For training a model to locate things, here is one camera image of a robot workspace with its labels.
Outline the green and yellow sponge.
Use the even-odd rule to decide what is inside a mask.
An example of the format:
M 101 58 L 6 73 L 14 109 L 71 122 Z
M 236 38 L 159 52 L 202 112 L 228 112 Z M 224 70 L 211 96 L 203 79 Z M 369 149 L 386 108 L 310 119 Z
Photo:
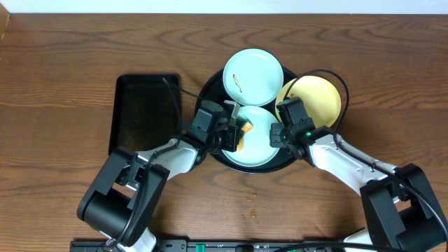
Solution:
M 237 126 L 240 129 L 237 151 L 241 151 L 244 147 L 244 136 L 253 129 L 253 124 L 249 119 L 238 118 Z

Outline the yellow plate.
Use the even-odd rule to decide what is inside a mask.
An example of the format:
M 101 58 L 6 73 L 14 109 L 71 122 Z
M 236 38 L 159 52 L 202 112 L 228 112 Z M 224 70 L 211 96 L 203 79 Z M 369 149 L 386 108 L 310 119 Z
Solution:
M 322 77 L 304 76 L 290 80 L 282 87 L 275 105 L 284 100 L 286 91 L 294 81 L 294 86 L 290 89 L 288 98 L 301 98 L 316 128 L 331 127 L 339 118 L 342 102 L 336 87 Z

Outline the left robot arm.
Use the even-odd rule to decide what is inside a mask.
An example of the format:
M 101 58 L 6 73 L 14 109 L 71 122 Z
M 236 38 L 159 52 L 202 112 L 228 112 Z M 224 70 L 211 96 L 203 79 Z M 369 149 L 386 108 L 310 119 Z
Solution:
M 107 236 L 98 251 L 152 251 L 148 230 L 155 206 L 169 179 L 190 172 L 210 153 L 235 151 L 242 137 L 240 105 L 203 100 L 186 133 L 153 150 L 112 151 L 87 189 L 77 217 Z

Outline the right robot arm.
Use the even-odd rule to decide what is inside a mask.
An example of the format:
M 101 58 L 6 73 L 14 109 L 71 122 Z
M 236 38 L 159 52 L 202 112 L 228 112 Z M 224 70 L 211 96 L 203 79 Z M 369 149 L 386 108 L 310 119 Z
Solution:
M 270 144 L 286 148 L 360 195 L 367 237 L 379 249 L 427 251 L 447 243 L 447 219 L 423 170 L 397 167 L 354 148 L 329 127 L 316 128 L 303 101 L 276 105 L 281 121 L 270 130 Z

